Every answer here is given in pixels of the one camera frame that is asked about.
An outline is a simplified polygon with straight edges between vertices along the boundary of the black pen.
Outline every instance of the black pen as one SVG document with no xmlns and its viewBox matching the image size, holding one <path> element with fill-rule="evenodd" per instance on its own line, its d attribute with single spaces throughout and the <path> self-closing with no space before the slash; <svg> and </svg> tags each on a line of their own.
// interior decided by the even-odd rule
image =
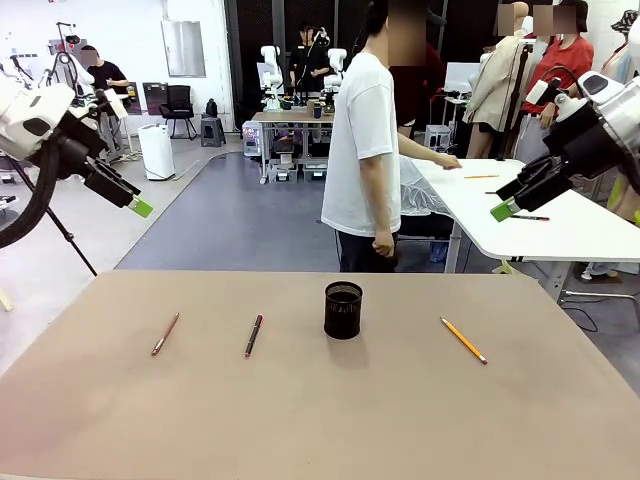
<svg viewBox="0 0 640 480">
<path fill-rule="evenodd" d="M 511 218 L 519 218 L 520 220 L 538 220 L 540 222 L 548 222 L 551 220 L 549 217 L 530 217 L 528 215 L 512 215 Z"/>
<path fill-rule="evenodd" d="M 251 356 L 253 344 L 256 343 L 256 338 L 258 337 L 258 332 L 260 331 L 263 320 L 264 317 L 262 315 L 258 315 L 258 317 L 256 318 L 256 323 L 253 325 L 251 337 L 249 337 L 249 343 L 247 343 L 247 349 L 244 351 L 244 358 L 249 358 Z"/>
</svg>

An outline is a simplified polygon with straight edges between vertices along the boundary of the white air purifier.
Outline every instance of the white air purifier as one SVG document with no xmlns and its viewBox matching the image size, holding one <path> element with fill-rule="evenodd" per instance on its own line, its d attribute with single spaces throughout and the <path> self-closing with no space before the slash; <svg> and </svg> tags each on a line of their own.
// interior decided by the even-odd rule
<svg viewBox="0 0 640 480">
<path fill-rule="evenodd" d="M 166 125 L 145 125 L 138 129 L 140 148 L 148 180 L 169 180 L 176 174 L 169 129 Z"/>
</svg>

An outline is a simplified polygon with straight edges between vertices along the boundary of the person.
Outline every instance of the person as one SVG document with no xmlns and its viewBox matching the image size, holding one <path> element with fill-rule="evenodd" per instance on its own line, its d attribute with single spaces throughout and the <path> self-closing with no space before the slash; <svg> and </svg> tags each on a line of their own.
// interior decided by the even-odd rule
<svg viewBox="0 0 640 480">
<path fill-rule="evenodd" d="M 536 67 L 527 88 L 527 94 L 539 80 L 550 80 L 553 77 L 560 79 L 560 88 L 568 89 L 569 94 L 575 97 L 579 94 L 578 85 L 574 81 L 591 70 L 594 50 L 583 36 L 587 31 L 587 16 L 589 6 L 584 0 L 563 0 L 561 7 L 575 7 L 576 33 L 563 34 L 562 40 L 557 38 L 549 45 L 547 53 Z M 549 74 L 547 72 L 554 67 L 564 67 L 566 70 L 556 69 Z M 557 116 L 556 105 L 552 102 L 546 106 L 533 105 L 525 102 L 522 107 L 520 133 L 518 135 L 515 158 L 530 163 L 533 160 L 549 154 L 549 149 L 543 139 L 548 135 L 549 127 Z"/>
<path fill-rule="evenodd" d="M 324 77 L 329 73 L 326 47 L 314 42 L 315 31 L 309 22 L 298 27 L 300 43 L 291 52 L 289 79 L 298 94 L 319 92 L 324 88 Z"/>
<path fill-rule="evenodd" d="M 85 45 L 80 51 L 82 63 L 90 65 L 87 71 L 93 76 L 92 86 L 95 90 L 113 90 L 120 95 L 127 94 L 129 81 L 122 71 L 114 63 L 100 58 L 100 54 L 91 45 Z M 129 99 L 122 101 L 125 108 L 131 105 Z M 122 137 L 120 135 L 120 121 L 115 112 L 109 107 L 104 114 L 100 114 L 100 131 L 103 140 L 107 143 L 107 155 L 123 151 Z"/>
<path fill-rule="evenodd" d="M 442 27 L 447 21 L 427 8 L 427 26 Z M 389 71 L 395 87 L 398 131 L 413 139 L 421 111 L 429 111 L 429 103 L 444 86 L 446 69 L 438 52 L 426 42 L 424 65 L 396 65 Z"/>
<path fill-rule="evenodd" d="M 93 75 L 93 87 L 102 90 L 113 88 L 116 93 L 125 95 L 129 81 L 115 63 L 100 58 L 100 54 L 91 45 L 85 45 L 81 50 L 83 63 L 90 65 L 87 71 Z"/>
<path fill-rule="evenodd" d="M 366 45 L 351 62 L 336 98 L 321 219 L 338 233 L 342 272 L 390 273 L 397 265 L 401 223 L 399 155 L 445 169 L 460 168 L 460 163 L 397 131 L 387 0 L 369 4 L 363 31 Z"/>
</svg>

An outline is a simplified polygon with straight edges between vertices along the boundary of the man's hand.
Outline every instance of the man's hand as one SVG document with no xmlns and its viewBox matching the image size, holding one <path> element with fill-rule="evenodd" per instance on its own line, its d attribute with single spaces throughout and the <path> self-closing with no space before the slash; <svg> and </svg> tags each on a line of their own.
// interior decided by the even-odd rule
<svg viewBox="0 0 640 480">
<path fill-rule="evenodd" d="M 377 230 L 376 239 L 373 241 L 373 249 L 378 255 L 382 255 L 385 258 L 393 257 L 396 246 L 391 231 Z"/>
<path fill-rule="evenodd" d="M 547 130 L 551 124 L 553 123 L 553 117 L 556 114 L 556 104 L 555 103 L 547 103 L 547 106 L 544 107 L 544 110 L 540 114 L 540 126 Z"/>
<path fill-rule="evenodd" d="M 456 168 L 462 168 L 460 162 L 456 158 L 455 155 L 447 155 L 446 153 L 441 153 L 438 160 L 436 160 L 436 165 L 440 165 L 445 170 L 455 170 Z"/>
</svg>

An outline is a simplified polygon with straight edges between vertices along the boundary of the red pencil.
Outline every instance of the red pencil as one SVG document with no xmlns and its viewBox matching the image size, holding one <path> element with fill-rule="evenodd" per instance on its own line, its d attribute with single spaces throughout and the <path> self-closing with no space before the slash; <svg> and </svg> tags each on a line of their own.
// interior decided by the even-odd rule
<svg viewBox="0 0 640 480">
<path fill-rule="evenodd" d="M 169 338 L 169 335 L 171 334 L 171 330 L 173 330 L 173 327 L 176 326 L 176 323 L 178 322 L 178 318 L 180 318 L 180 313 L 175 314 L 175 316 L 173 317 L 173 320 L 169 324 L 169 328 L 167 328 L 167 331 L 164 332 L 164 335 L 160 338 L 160 340 L 158 340 L 158 343 L 156 343 L 156 346 L 153 347 L 153 350 L 151 351 L 152 357 L 155 357 L 158 353 L 160 353 L 160 350 L 162 349 L 164 342 L 167 341 L 167 338 Z"/>
</svg>

